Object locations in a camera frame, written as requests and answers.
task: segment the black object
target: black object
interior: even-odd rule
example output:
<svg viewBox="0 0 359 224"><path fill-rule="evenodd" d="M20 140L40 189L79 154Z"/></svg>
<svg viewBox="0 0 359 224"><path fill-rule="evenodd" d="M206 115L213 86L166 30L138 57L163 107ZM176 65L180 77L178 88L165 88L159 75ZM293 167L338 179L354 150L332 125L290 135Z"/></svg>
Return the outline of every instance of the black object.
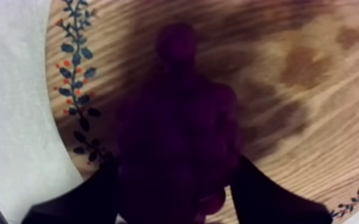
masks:
<svg viewBox="0 0 359 224"><path fill-rule="evenodd" d="M73 191L33 206L23 224L115 223L117 167L115 161L110 161ZM241 224L332 223L325 206L281 188L244 157L231 181L231 191Z"/></svg>
<svg viewBox="0 0 359 224"><path fill-rule="evenodd" d="M76 189L54 200L33 206L22 224L115 223L118 192L115 161Z"/></svg>
<svg viewBox="0 0 359 224"><path fill-rule="evenodd" d="M238 220L244 223L330 224L326 207L278 186L241 157L231 181Z"/></svg>

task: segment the painted leaf vine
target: painted leaf vine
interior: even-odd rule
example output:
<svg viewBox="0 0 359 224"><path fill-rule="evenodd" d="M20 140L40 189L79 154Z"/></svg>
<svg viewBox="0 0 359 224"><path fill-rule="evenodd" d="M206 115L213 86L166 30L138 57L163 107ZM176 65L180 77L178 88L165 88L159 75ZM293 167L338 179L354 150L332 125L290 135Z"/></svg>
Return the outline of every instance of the painted leaf vine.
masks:
<svg viewBox="0 0 359 224"><path fill-rule="evenodd" d="M339 204L337 209L333 209L330 212L330 215L333 219L341 219L346 214L352 213L357 205L359 205L359 189L356 192L356 196L351 197L346 203Z"/></svg>
<svg viewBox="0 0 359 224"><path fill-rule="evenodd" d="M59 19L55 25L65 31L65 39L60 48L70 55L70 60L64 60L62 65L55 65L64 77L64 85L54 89L67 97L66 103L70 106L63 110L63 113L78 117L81 130L75 130L73 136L81 145L74 148L73 152L87 154L88 164L97 159L103 163L111 155L102 153L100 139L90 139L86 135L91 128L88 117L100 117L101 112L96 108L86 107L94 93L81 92L82 87L88 83L88 79L97 75L97 69L94 67L89 67L85 71L82 71L81 68L81 62L90 60L94 56L91 49L86 45L87 38L84 37L83 31L92 26L91 20L96 16L96 10L89 11L86 0L63 0L63 2L66 5L64 12L68 13L69 17L65 21Z"/></svg>

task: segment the round wooden tabletop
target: round wooden tabletop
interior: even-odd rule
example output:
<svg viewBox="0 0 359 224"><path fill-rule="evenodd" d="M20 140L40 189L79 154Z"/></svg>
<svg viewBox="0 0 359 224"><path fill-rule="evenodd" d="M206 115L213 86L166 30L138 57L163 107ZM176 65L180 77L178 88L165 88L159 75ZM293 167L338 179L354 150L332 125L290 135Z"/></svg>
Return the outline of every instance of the round wooden tabletop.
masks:
<svg viewBox="0 0 359 224"><path fill-rule="evenodd" d="M335 223L359 210L359 0L53 1L47 85L83 177L114 145L114 102L153 71L156 35L176 21L200 35L199 70L236 91L244 154ZM227 195L211 220L237 223Z"/></svg>

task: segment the water stain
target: water stain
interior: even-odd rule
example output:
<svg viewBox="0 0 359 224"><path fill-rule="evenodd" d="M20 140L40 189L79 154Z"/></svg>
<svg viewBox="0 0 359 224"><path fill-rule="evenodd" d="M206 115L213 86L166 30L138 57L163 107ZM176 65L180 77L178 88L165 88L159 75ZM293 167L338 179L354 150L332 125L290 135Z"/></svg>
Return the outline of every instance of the water stain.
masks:
<svg viewBox="0 0 359 224"><path fill-rule="evenodd" d="M359 29L341 27L336 41L341 44L342 49L349 50L359 43Z"/></svg>
<svg viewBox="0 0 359 224"><path fill-rule="evenodd" d="M198 68L210 79L232 79L240 70L253 63L253 55L243 50L225 49L200 57Z"/></svg>
<svg viewBox="0 0 359 224"><path fill-rule="evenodd" d="M331 65L330 56L320 54L307 46L298 46L286 57L286 68L280 81L288 87L312 89L323 82Z"/></svg>

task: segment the white tablecloth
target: white tablecloth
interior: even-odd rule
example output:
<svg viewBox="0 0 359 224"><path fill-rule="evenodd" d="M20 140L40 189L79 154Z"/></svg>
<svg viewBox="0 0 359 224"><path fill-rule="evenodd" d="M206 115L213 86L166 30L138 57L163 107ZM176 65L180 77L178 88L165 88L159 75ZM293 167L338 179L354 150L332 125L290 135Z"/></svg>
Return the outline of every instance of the white tablecloth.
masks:
<svg viewBox="0 0 359 224"><path fill-rule="evenodd" d="M82 182L57 132L45 81L50 0L0 0L0 210L28 208Z"/></svg>

